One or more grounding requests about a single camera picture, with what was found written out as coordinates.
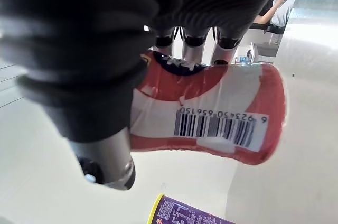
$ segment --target barcode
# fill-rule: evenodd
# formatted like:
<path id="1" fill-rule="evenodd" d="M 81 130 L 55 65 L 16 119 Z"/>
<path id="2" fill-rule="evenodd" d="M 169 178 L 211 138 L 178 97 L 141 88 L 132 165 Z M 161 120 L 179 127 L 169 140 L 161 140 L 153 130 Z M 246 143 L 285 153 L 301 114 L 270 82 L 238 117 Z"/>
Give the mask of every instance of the barcode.
<path id="1" fill-rule="evenodd" d="M 223 137 L 237 146 L 249 148 L 255 131 L 256 120 L 244 121 L 231 118 L 176 113 L 175 136 Z"/>

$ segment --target yellow can rim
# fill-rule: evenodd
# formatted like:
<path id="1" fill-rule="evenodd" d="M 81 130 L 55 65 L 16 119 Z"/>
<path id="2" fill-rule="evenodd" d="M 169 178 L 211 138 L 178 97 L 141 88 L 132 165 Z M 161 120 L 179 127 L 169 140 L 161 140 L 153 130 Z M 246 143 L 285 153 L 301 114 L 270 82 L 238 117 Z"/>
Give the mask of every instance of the yellow can rim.
<path id="1" fill-rule="evenodd" d="M 164 196 L 164 194 L 160 194 L 157 196 L 154 204 L 153 204 L 153 208 L 152 210 L 150 211 L 150 214 L 149 214 L 149 218 L 148 218 L 148 223 L 147 224 L 152 224 L 152 221 L 153 221 L 153 218 L 154 218 L 154 215 L 155 215 L 155 212 L 156 212 L 156 208 L 159 204 L 159 201 L 161 200 L 161 198 Z"/>

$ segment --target person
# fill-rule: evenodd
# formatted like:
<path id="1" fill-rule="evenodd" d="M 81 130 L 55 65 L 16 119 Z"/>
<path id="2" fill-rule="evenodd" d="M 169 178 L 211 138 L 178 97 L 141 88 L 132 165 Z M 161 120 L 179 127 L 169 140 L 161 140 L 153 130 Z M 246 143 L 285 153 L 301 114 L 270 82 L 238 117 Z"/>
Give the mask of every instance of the person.
<path id="1" fill-rule="evenodd" d="M 252 29 L 265 29 L 268 25 L 283 27 L 290 16 L 295 0 L 269 0 L 258 16 Z"/>

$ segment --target white wall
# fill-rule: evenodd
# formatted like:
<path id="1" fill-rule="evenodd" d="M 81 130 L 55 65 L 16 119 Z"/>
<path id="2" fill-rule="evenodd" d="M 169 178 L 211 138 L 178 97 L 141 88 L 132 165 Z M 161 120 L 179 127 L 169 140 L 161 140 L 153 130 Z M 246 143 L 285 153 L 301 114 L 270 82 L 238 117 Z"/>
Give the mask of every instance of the white wall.
<path id="1" fill-rule="evenodd" d="M 288 120 L 277 151 L 239 165 L 227 217 L 236 224 L 338 223 L 338 0 L 296 0 L 274 65 Z"/>

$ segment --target purple can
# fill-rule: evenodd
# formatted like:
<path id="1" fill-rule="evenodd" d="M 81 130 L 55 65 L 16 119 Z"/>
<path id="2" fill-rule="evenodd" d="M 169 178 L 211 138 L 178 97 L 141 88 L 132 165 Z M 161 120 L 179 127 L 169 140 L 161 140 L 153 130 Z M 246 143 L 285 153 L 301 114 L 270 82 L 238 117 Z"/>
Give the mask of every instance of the purple can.
<path id="1" fill-rule="evenodd" d="M 148 224 L 233 224 L 177 200 L 160 194 L 150 213 Z"/>

